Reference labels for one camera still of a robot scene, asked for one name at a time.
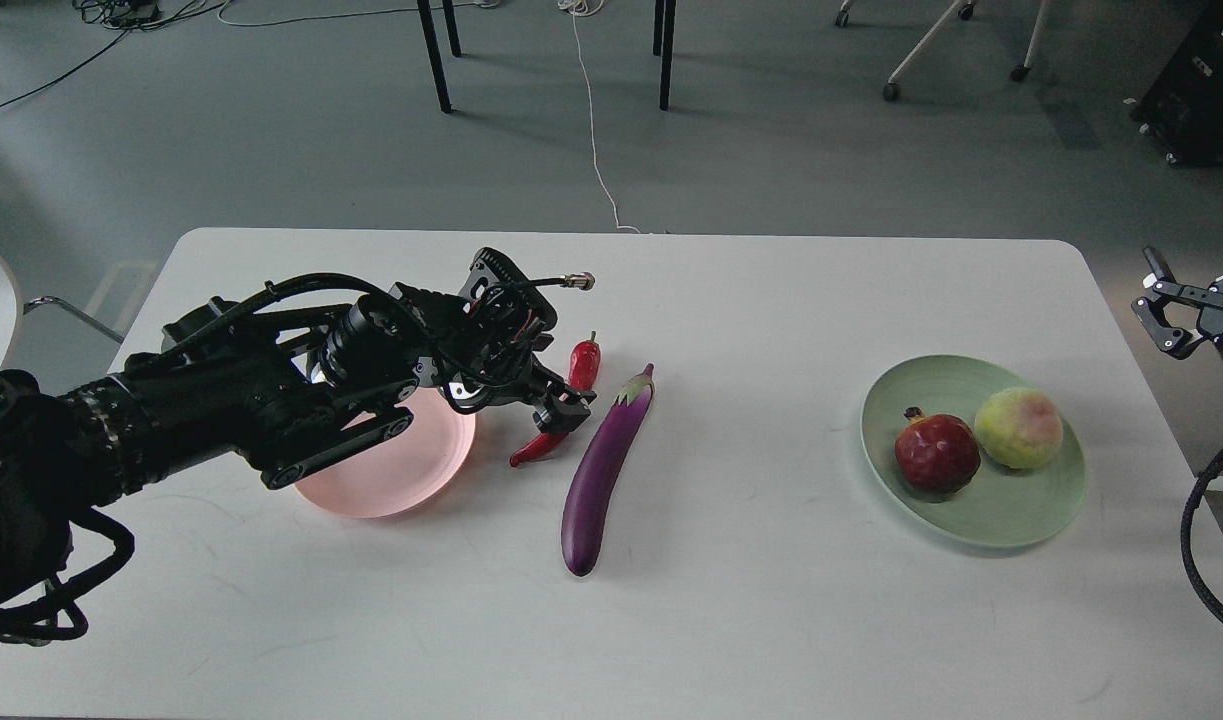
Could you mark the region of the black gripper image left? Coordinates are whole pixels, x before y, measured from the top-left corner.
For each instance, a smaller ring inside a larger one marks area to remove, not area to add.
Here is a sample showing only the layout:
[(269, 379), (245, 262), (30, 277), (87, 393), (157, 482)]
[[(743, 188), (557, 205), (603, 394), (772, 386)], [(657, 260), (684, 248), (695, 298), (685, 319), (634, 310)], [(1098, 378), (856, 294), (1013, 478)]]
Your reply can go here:
[(563, 375), (537, 359), (550, 332), (508, 340), (470, 319), (457, 295), (396, 284), (364, 293), (333, 320), (311, 351), (311, 381), (338, 392), (386, 392), (438, 388), (460, 413), (484, 406), (525, 403), (542, 434), (576, 429), (597, 399), (588, 370)]

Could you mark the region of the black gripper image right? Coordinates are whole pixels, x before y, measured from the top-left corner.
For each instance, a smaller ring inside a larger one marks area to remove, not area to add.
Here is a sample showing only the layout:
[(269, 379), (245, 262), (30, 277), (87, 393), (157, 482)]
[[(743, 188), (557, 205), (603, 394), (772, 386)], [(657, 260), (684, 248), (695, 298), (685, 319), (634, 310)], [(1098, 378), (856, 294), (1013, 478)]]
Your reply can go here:
[[(1205, 286), (1179, 284), (1164, 255), (1152, 246), (1144, 247), (1148, 274), (1144, 295), (1132, 302), (1132, 313), (1161, 352), (1173, 359), (1188, 359), (1202, 342), (1214, 345), (1223, 363), (1223, 275)], [(1199, 310), (1196, 328), (1175, 328), (1167, 319), (1169, 306)]]

